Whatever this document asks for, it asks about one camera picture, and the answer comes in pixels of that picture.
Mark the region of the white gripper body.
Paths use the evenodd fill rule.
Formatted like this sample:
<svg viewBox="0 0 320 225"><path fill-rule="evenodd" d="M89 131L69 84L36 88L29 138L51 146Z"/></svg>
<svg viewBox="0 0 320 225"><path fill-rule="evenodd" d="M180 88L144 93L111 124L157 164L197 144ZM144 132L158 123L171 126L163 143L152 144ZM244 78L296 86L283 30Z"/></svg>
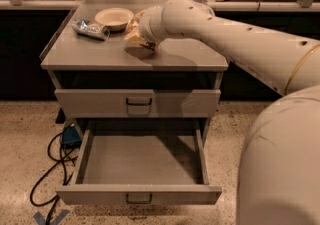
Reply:
<svg viewBox="0 0 320 225"><path fill-rule="evenodd" d="M140 19L139 31L147 42L159 44L165 39L162 13L163 6L153 6L144 11Z"/></svg>

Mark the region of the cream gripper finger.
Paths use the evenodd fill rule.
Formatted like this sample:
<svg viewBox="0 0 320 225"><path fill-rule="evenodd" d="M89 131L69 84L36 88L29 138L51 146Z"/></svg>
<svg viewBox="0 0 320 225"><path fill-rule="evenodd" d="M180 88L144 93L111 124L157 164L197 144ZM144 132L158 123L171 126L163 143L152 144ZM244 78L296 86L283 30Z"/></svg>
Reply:
<svg viewBox="0 0 320 225"><path fill-rule="evenodd" d="M142 10L142 11L136 13L131 22L139 24L140 19L142 18L142 16L144 15L145 12L146 12L146 10Z"/></svg>
<svg viewBox="0 0 320 225"><path fill-rule="evenodd" d="M149 50L155 50L156 49L156 44L155 43L150 43L147 42L145 39L143 39L141 36L130 36L130 35L126 35L125 36L125 40L128 41L131 44L136 44L136 45L140 45L144 48L147 48Z"/></svg>

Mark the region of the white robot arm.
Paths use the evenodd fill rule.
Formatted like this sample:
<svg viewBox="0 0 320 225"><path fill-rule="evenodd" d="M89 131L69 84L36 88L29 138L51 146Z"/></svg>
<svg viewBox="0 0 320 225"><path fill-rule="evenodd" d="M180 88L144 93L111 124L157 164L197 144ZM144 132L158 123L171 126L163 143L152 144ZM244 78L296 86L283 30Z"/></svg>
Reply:
<svg viewBox="0 0 320 225"><path fill-rule="evenodd" d="M220 18L192 0L136 14L127 41L201 41L280 94L250 128L237 185L237 225L320 225L318 41Z"/></svg>

